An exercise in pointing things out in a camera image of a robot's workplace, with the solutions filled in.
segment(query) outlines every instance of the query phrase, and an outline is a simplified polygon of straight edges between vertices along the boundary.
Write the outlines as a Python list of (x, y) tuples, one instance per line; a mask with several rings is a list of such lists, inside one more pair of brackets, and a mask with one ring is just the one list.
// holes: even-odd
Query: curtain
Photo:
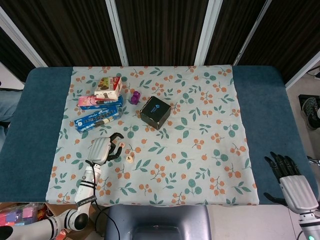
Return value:
[(116, 0), (129, 65), (189, 66), (208, 0)]
[(35, 68), (2, 28), (0, 28), (0, 62), (22, 82), (26, 82), (29, 72)]
[(266, 0), (223, 0), (205, 65), (233, 64)]
[(0, 0), (50, 67), (120, 66), (105, 0)]
[(274, 0), (239, 65), (271, 65), (287, 83), (320, 51), (320, 1)]

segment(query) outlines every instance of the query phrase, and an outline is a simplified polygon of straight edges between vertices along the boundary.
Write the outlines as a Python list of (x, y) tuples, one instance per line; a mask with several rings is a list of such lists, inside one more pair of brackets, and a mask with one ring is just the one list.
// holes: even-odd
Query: white robotic arm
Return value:
[(56, 238), (62, 229), (75, 231), (83, 230), (89, 221), (89, 208), (97, 198), (95, 195), (96, 183), (101, 175), (101, 165), (118, 158), (121, 154), (120, 146), (114, 155), (115, 138), (124, 137), (116, 132), (110, 137), (96, 138), (91, 146), (86, 162), (90, 165), (85, 168), (81, 183), (76, 192), (74, 201), (77, 210), (69, 209), (62, 214), (25, 226), (1, 226), (0, 240), (51, 240)]
[(270, 154), (274, 161), (267, 156), (264, 159), (272, 168), (284, 198), (276, 198), (266, 192), (264, 196), (300, 215), (299, 225), (307, 240), (320, 240), (320, 218), (314, 213), (319, 204), (306, 177), (300, 174), (290, 157), (283, 157), (273, 152)]

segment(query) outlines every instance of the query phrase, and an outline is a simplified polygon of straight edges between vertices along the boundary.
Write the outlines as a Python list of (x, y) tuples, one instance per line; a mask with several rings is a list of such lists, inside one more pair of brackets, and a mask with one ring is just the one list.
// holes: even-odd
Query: shoe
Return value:
[(314, 97), (308, 98), (302, 105), (302, 111), (306, 116), (306, 125), (311, 130), (320, 128), (320, 118), (318, 118), (318, 105)]

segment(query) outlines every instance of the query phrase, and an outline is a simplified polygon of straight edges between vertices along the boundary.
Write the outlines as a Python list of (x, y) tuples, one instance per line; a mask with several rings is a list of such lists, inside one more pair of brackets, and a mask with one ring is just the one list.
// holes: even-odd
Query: black gift box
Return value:
[(140, 116), (142, 121), (159, 130), (170, 116), (170, 112), (170, 105), (152, 96), (140, 110)]

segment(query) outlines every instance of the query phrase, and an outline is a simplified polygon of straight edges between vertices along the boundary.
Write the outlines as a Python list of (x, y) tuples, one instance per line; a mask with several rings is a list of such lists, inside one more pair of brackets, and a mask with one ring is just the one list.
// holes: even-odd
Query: orange berry pattern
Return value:
[[(78, 133), (74, 121), (95, 111), (83, 111), (79, 97), (94, 95), (100, 79), (111, 76), (122, 79), (120, 118)], [(141, 93), (137, 105), (130, 103), (134, 91)], [(140, 116), (152, 96), (171, 107), (159, 130)], [(99, 204), (255, 205), (257, 186), (240, 111), (230, 65), (74, 67), (46, 200), (73, 204), (90, 169), (85, 160), (94, 140), (119, 132), (124, 139), (113, 141), (115, 151), (120, 143), (124, 147), (100, 168)]]

